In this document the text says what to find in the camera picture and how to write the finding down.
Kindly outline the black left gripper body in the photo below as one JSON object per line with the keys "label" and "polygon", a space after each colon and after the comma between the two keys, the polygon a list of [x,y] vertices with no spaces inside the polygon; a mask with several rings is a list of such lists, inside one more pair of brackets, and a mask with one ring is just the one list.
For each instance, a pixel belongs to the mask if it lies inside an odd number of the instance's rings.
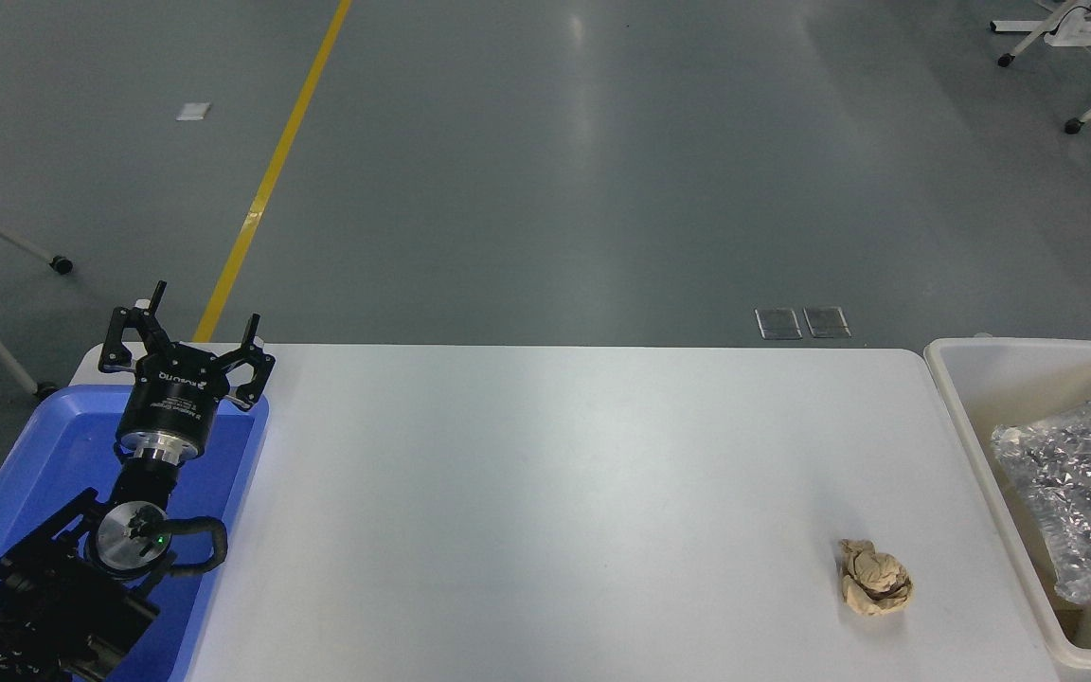
{"label": "black left gripper body", "polygon": [[143,436],[157,433],[181,440],[185,448],[205,448],[228,388],[216,354],[176,346],[170,352],[143,355],[135,363],[117,443],[135,448]]}

